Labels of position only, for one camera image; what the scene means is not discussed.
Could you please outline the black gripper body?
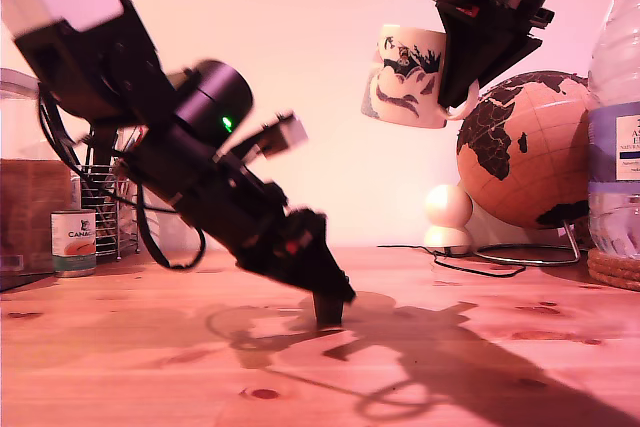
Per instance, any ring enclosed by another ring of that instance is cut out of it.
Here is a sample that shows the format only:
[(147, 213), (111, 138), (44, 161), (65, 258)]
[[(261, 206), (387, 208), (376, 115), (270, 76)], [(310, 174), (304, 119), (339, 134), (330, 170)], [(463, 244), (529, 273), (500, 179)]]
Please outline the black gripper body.
[(217, 240), (247, 270), (247, 249), (276, 246), (305, 229), (326, 228), (309, 208), (290, 210), (282, 189), (265, 183), (234, 156), (192, 158), (172, 175), (172, 206), (194, 228)]

